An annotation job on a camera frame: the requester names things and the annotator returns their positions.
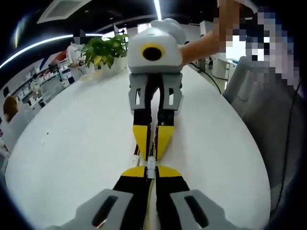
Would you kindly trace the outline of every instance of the white robot head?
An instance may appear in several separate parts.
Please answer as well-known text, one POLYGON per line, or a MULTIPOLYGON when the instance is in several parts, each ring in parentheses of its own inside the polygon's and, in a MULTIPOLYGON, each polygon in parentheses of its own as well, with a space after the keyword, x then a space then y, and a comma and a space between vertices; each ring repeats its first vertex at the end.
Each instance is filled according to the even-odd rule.
POLYGON ((182 55, 178 45, 186 34, 173 19, 151 22, 152 27, 129 40, 128 66, 132 73, 178 73, 182 55))

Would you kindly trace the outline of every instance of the green leaves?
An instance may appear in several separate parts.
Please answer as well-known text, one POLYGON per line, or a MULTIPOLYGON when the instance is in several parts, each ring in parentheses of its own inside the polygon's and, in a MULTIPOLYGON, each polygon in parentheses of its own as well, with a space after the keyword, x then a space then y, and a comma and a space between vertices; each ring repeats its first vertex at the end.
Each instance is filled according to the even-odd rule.
POLYGON ((102 63, 111 68, 115 58, 126 57, 127 55, 128 42, 126 42, 126 37, 128 37, 127 34, 117 34, 105 41, 97 37, 92 38, 82 49, 85 64, 89 67, 91 63, 97 62, 101 57, 102 63))

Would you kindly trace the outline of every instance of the black wire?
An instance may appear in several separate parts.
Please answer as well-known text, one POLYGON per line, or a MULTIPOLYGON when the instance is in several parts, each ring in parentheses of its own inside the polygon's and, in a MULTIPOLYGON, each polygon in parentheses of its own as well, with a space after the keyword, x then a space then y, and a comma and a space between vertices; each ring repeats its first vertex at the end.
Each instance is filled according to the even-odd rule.
POLYGON ((220 79, 220 80, 224 80, 224 81, 228 81, 228 79, 225 79, 225 78, 218 78, 218 77, 215 77, 216 79, 220 79))
POLYGON ((301 82, 299 82, 297 89, 293 95, 292 98, 292 103, 291 103, 291 107, 290 107, 290 111, 289 111, 289 118, 288 118, 288 124, 287 124, 287 133, 286 133, 286 145, 285 145, 285 152, 284 152, 284 156, 283 156, 283 175, 282 175, 282 186, 279 192, 279 196, 278 196, 278 201, 277 201, 277 205, 275 207, 275 210, 277 210, 277 207, 282 199, 282 194, 283 194, 283 187, 284 187, 284 181, 286 178, 286 171, 287 171, 287 163, 288 163, 288 150, 289 150, 289 139, 290 139, 290 128, 291 128, 291 119, 292 119, 292 112, 293 112, 293 107, 294 107, 294 102, 299 90, 299 87, 301 86, 301 82))
POLYGON ((205 71, 201 70, 197 65, 195 65, 194 63, 190 63, 191 65, 193 65, 194 67, 196 67, 199 71, 207 74, 207 76, 214 82, 214 84, 216 85, 217 89, 219 90, 220 94, 222 94, 221 90, 220 90, 220 87, 216 84, 215 80, 213 80, 213 78, 208 74, 206 73, 205 71))

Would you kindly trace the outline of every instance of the white table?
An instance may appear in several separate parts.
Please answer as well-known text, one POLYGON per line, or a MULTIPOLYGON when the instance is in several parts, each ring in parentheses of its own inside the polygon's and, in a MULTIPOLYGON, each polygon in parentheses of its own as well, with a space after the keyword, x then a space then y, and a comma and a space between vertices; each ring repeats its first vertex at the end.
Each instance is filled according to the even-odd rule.
MULTIPOLYGON (((270 214, 261 154, 223 96, 190 67, 182 73, 182 110, 161 164, 179 170, 190 189, 200 189, 222 206, 232 223, 259 229, 270 214)), ((113 188, 131 167, 135 140, 128 91, 127 72, 99 83, 76 82, 22 133, 8 163, 6 183, 35 226, 69 221, 78 206, 113 188)), ((155 113, 157 94, 152 102, 155 113)), ((151 209, 154 200, 152 195, 151 209)))

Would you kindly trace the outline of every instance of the yellow panel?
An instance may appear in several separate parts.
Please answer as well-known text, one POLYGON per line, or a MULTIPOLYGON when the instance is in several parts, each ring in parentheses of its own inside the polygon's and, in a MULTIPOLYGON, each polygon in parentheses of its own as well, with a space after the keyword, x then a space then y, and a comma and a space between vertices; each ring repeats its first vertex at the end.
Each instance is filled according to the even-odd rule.
POLYGON ((151 48, 151 47, 159 49, 161 51, 162 56, 165 54, 165 50, 164 50, 163 46, 161 46, 157 43, 147 43, 147 44, 142 45, 141 53, 143 54, 143 52, 146 48, 151 48))
POLYGON ((134 137, 144 160, 146 159, 147 129, 148 126, 133 126, 134 137))
POLYGON ((138 166, 125 171, 122 176, 144 177, 145 166, 138 166))
POLYGON ((172 168, 167 167, 167 166, 159 165, 158 169, 159 169, 159 176, 160 177, 176 177, 176 176, 181 176, 181 174, 176 169, 172 169, 172 168))
POLYGON ((161 159, 174 133, 174 126, 158 126, 157 160, 161 159))

